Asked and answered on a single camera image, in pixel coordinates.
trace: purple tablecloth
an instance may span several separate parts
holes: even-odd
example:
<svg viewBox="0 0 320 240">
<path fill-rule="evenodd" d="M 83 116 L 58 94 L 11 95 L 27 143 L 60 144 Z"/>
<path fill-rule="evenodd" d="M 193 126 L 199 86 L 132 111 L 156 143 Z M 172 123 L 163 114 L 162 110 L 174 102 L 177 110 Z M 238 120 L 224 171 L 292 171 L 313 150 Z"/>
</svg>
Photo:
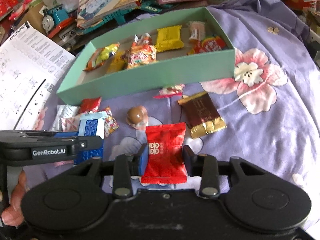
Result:
<svg viewBox="0 0 320 240">
<path fill-rule="evenodd" d="M 308 228 L 320 218 L 320 75 L 301 42 L 308 36 L 308 28 L 278 0 L 233 0 L 209 10 L 237 48 L 235 78 L 189 84 L 184 94 L 208 91 L 228 127 L 194 140 L 188 134 L 185 144 L 195 153 L 211 154 L 218 160 L 238 155 L 303 187 L 313 204 L 305 224 Z M 157 93 L 152 90 L 101 103 L 101 109 L 111 107 L 120 125 L 104 142 L 105 160 L 135 153 L 146 143 L 145 132 L 125 122 L 133 106 L 146 107 L 149 125 L 186 120 L 176 102 L 179 97 L 153 99 Z M 51 127 L 59 103 L 56 97 L 48 100 L 43 129 Z M 46 164 L 24 169 L 33 187 L 70 167 Z M 198 188 L 199 182 L 200 178 L 194 177 L 185 184 L 142 185 L 139 178 L 132 178 L 135 190 Z M 228 190 L 226 180 L 221 185 L 222 191 Z M 111 186 L 108 177 L 103 189 L 110 192 Z"/>
</svg>

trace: human hand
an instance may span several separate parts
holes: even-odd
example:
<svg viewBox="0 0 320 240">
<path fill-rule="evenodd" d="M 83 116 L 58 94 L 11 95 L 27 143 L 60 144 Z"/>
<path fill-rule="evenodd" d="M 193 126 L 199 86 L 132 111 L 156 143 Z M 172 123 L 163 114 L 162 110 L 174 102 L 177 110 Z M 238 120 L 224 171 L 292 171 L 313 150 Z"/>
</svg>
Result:
<svg viewBox="0 0 320 240">
<path fill-rule="evenodd" d="M 19 175 L 18 184 L 11 194 L 10 207 L 6 208 L 1 214 L 2 221 L 7 226 L 19 226 L 24 220 L 21 211 L 21 200 L 26 193 L 26 183 L 27 176 L 24 170 L 22 170 Z"/>
</svg>

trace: black circular cover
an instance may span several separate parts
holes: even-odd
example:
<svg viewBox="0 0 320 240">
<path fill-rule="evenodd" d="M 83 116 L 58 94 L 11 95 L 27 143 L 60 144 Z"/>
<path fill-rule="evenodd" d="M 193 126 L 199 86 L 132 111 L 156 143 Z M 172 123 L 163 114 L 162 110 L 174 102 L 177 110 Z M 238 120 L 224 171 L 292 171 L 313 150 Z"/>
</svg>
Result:
<svg viewBox="0 0 320 240">
<path fill-rule="evenodd" d="M 241 179 L 227 193 L 225 204 L 235 218 L 261 232 L 295 228 L 311 210 L 302 189 L 273 175 Z"/>
<path fill-rule="evenodd" d="M 21 208 L 25 220 L 43 231 L 85 228 L 106 211 L 107 195 L 92 180 L 63 176 L 27 192 Z"/>
</svg>

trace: blue snack package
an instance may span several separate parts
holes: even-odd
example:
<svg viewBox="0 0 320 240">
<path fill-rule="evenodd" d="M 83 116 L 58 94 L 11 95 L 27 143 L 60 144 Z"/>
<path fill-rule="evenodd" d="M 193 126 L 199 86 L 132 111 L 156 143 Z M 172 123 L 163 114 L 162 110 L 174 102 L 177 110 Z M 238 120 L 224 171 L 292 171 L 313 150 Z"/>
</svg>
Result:
<svg viewBox="0 0 320 240">
<path fill-rule="evenodd" d="M 104 123 L 107 118 L 106 112 L 96 112 L 90 114 L 82 114 L 80 116 L 80 125 L 78 136 L 100 136 L 104 138 Z M 89 160 L 92 157 L 100 157 L 103 159 L 103 143 L 100 148 L 81 151 L 78 153 L 78 157 L 74 160 L 74 165 Z"/>
</svg>

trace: human fingernail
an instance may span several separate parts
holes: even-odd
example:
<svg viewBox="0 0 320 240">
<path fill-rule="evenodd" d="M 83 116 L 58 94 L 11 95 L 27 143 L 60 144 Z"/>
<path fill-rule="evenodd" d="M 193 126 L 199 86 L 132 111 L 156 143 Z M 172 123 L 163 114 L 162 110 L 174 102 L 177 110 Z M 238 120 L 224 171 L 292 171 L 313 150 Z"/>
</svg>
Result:
<svg viewBox="0 0 320 240">
<path fill-rule="evenodd" d="M 10 223 L 10 221 L 13 219 L 12 215 L 10 215 L 7 212 L 3 212 L 2 213 L 2 222 L 7 225 L 8 223 Z"/>
</svg>

